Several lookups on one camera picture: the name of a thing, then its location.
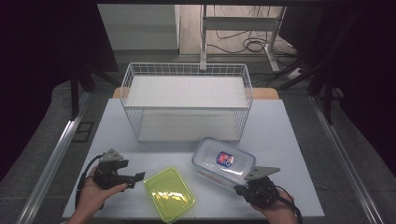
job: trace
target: sticker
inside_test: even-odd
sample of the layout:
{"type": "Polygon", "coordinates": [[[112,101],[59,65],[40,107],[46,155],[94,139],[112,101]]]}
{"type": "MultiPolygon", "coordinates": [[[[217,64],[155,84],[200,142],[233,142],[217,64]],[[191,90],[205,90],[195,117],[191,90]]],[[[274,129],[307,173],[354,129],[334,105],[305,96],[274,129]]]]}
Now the sticker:
{"type": "Polygon", "coordinates": [[[216,162],[219,165],[230,167],[233,164],[233,155],[230,155],[226,152],[220,152],[218,157],[216,158],[216,162]]]}

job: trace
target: yellow plastic container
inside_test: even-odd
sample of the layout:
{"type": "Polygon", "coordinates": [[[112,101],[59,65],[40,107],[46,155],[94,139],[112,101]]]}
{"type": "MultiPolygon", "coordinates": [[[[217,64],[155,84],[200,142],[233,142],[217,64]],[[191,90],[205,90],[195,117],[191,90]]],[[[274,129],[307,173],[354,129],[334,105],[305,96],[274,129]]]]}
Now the yellow plastic container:
{"type": "Polygon", "coordinates": [[[168,167],[145,180],[144,186],[166,223],[177,221],[195,202],[174,167],[168,167]]]}

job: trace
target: wooden floor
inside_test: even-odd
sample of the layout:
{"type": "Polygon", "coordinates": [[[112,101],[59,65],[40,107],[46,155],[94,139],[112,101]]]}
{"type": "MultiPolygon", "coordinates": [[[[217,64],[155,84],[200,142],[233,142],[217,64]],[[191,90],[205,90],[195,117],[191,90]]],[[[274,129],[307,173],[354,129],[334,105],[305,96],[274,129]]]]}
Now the wooden floor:
{"type": "MultiPolygon", "coordinates": [[[[244,7],[244,6],[207,6],[207,16],[234,16],[234,17],[270,17],[274,18],[278,14],[280,7],[244,7]]],[[[203,9],[201,6],[180,6],[180,54],[199,54],[201,46],[201,18],[203,9]]],[[[215,45],[230,52],[244,49],[244,41],[249,37],[259,37],[270,39],[271,32],[245,32],[234,37],[224,38],[230,35],[240,34],[241,31],[207,31],[206,44],[215,45]]],[[[292,53],[292,48],[288,47],[286,41],[279,36],[275,46],[283,52],[292,53]]],[[[261,45],[253,44],[250,48],[254,50],[262,49],[261,45]]],[[[207,54],[230,54],[221,49],[207,46],[207,54]]],[[[265,54],[264,49],[259,52],[252,52],[248,49],[238,54],[265,54]]]]}

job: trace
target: hand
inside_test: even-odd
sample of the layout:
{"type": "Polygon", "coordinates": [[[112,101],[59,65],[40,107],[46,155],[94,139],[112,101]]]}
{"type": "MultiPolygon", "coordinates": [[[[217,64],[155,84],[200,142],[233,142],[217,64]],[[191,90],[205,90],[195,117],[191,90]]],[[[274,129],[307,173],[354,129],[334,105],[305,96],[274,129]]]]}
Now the hand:
{"type": "Polygon", "coordinates": [[[78,206],[74,214],[70,217],[68,224],[87,223],[93,214],[97,212],[105,200],[111,195],[124,191],[128,188],[128,184],[117,185],[111,189],[101,189],[92,180],[96,167],[93,167],[89,177],[85,179],[84,187],[79,196],[78,206]]]}
{"type": "MultiPolygon", "coordinates": [[[[294,198],[292,196],[290,198],[285,191],[279,189],[278,192],[280,197],[288,200],[291,203],[294,201],[294,198]]],[[[274,204],[265,209],[262,209],[254,204],[251,206],[255,210],[265,215],[271,224],[297,224],[297,217],[295,216],[293,209],[280,201],[276,201],[274,204]]]]}

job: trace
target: wire basket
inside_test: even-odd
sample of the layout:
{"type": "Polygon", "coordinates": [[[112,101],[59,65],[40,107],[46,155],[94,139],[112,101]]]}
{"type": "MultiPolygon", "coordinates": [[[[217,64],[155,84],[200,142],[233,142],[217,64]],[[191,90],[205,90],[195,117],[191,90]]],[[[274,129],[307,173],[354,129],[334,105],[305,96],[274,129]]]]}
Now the wire basket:
{"type": "Polygon", "coordinates": [[[239,141],[252,103],[244,64],[130,63],[120,99],[138,141],[239,141]]]}

